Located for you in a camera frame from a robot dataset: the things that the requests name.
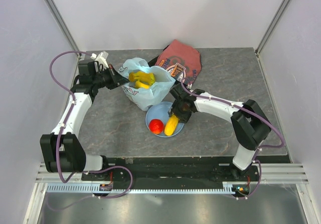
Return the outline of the yellow mango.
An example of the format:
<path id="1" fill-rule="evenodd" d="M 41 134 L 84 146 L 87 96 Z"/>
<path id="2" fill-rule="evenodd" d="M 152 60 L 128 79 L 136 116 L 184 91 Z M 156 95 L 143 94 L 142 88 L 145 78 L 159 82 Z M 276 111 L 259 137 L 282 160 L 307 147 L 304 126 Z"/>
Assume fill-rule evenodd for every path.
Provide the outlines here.
<path id="1" fill-rule="evenodd" d="M 175 132 L 178 123 L 179 119 L 175 115 L 172 115 L 165 125 L 164 134 L 171 136 Z"/>

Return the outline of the yellow banana bunch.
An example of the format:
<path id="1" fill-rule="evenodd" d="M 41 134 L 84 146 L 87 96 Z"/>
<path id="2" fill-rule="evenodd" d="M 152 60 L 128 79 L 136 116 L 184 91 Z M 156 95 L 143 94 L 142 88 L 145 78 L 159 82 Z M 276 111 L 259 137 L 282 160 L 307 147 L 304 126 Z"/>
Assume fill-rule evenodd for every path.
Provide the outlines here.
<path id="1" fill-rule="evenodd" d="M 144 89 L 149 89 L 150 86 L 148 84 L 142 83 L 140 81 L 135 82 L 135 88 L 144 88 Z"/>
<path id="2" fill-rule="evenodd" d="M 140 81 L 148 85 L 153 85 L 155 83 L 155 76 L 153 73 L 145 73 L 143 71 L 131 72 L 128 77 L 130 82 Z"/>

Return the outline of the light blue plastic bag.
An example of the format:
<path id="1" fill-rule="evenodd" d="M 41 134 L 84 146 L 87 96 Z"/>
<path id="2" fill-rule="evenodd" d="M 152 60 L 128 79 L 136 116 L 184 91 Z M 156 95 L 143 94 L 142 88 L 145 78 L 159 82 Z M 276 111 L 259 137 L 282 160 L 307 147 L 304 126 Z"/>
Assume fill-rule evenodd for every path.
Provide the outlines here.
<path id="1" fill-rule="evenodd" d="M 129 77 L 131 72 L 142 71 L 152 73 L 155 76 L 155 83 L 148 89 L 140 87 L 135 88 L 134 83 L 127 83 L 122 86 L 125 95 L 134 102 L 142 111 L 147 111 L 152 105 L 159 104 L 169 93 L 175 83 L 175 79 L 161 67 L 150 67 L 142 58 L 132 58 L 126 60 L 119 68 L 118 73 L 125 78 Z"/>

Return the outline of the red apple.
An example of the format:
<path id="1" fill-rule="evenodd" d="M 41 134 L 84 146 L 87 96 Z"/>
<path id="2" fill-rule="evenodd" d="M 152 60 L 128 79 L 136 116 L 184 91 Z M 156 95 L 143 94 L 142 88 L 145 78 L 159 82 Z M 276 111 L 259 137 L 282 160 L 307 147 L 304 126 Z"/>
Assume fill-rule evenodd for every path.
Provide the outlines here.
<path id="1" fill-rule="evenodd" d="M 163 132 L 165 126 L 163 122 L 159 119 L 153 119 L 148 124 L 149 130 L 156 135 L 159 135 Z"/>

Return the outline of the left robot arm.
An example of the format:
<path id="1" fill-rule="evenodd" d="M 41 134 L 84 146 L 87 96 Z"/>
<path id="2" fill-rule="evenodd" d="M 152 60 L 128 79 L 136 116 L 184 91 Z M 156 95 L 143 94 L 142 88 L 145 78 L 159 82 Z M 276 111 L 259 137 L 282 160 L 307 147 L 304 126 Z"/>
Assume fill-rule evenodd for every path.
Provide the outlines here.
<path id="1" fill-rule="evenodd" d="M 98 180 L 106 180 L 110 175 L 106 157 L 86 154 L 78 140 L 79 131 L 99 89 L 115 89 L 128 83 L 128 79 L 105 60 L 82 60 L 78 70 L 60 121 L 50 134 L 40 138 L 44 163 L 51 173 L 92 171 Z"/>

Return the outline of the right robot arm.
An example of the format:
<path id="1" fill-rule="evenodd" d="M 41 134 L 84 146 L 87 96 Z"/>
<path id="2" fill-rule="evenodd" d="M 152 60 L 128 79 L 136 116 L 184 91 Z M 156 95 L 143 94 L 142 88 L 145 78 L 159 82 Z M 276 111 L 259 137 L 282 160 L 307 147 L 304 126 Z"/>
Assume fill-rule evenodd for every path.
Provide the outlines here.
<path id="1" fill-rule="evenodd" d="M 246 177 L 258 147 L 271 132 L 269 120 L 258 103 L 251 99 L 245 103 L 233 102 L 201 89 L 187 93 L 179 84 L 170 94 L 175 101 L 169 116 L 175 116 L 179 123 L 187 123 L 193 113 L 206 113 L 232 124 L 239 146 L 229 169 L 230 176 L 237 181 Z"/>

